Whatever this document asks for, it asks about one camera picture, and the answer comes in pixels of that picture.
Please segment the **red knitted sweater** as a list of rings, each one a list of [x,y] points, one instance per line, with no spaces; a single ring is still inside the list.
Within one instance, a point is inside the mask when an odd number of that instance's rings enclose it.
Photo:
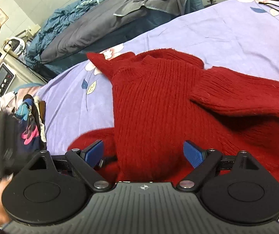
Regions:
[[[114,126],[69,146],[104,142],[109,182],[178,183],[192,171],[183,143],[225,155],[246,150],[279,181],[279,82],[223,67],[205,69],[190,54],[158,49],[88,59],[113,86]]]

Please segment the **navy patterned clothes pile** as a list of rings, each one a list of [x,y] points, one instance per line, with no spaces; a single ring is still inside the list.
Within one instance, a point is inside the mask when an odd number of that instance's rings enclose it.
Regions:
[[[27,94],[15,112],[15,117],[19,120],[19,146],[26,152],[47,149],[45,108],[45,101]]]

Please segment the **white control panel appliance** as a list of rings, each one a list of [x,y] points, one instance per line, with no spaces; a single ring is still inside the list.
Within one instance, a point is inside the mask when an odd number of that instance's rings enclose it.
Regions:
[[[14,79],[15,73],[10,70],[10,67],[5,62],[2,62],[0,64],[0,99],[9,91]]]

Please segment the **blue crumpled blanket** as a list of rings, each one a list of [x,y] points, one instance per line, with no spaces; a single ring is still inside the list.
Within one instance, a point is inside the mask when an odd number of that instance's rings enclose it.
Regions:
[[[38,57],[58,34],[102,1],[104,0],[77,0],[56,9],[29,45],[28,55]]]

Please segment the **white corded telephone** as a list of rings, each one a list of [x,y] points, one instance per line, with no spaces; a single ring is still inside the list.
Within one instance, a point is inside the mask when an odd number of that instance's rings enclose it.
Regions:
[[[9,37],[3,41],[3,50],[7,53],[20,56],[25,50],[25,41],[19,37]]]

